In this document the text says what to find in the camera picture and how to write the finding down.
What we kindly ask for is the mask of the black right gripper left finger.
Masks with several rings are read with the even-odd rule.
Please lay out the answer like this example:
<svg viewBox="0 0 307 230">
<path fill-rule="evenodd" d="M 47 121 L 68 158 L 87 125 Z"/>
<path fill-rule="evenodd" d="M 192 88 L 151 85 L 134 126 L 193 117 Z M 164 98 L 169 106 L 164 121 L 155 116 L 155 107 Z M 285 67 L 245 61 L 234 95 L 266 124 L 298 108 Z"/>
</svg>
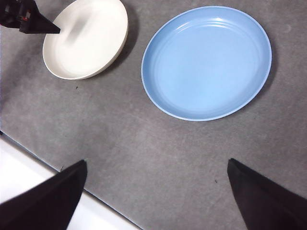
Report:
<svg viewBox="0 0 307 230">
<path fill-rule="evenodd" d="M 78 161 L 0 206 L 2 230 L 65 230 L 83 193 L 87 163 Z"/>
</svg>

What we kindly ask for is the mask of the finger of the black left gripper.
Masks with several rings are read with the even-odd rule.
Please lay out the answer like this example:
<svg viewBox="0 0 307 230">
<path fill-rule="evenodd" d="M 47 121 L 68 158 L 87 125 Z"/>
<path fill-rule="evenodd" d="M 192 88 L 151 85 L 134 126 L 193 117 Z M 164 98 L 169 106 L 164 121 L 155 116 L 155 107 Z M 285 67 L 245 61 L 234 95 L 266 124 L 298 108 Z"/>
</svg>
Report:
<svg viewBox="0 0 307 230">
<path fill-rule="evenodd" d="M 22 0 L 20 4 L 20 32 L 25 34 L 60 33 L 60 28 L 40 13 L 35 0 Z"/>
</svg>

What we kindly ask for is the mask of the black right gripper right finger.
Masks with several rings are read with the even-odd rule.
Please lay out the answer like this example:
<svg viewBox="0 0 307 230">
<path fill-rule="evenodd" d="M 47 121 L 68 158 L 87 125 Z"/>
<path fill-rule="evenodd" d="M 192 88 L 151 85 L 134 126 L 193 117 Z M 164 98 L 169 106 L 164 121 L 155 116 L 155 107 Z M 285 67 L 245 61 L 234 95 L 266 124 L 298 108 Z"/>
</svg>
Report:
<svg viewBox="0 0 307 230">
<path fill-rule="evenodd" d="M 307 200 L 231 158 L 227 174 L 249 230 L 305 230 Z"/>
</svg>

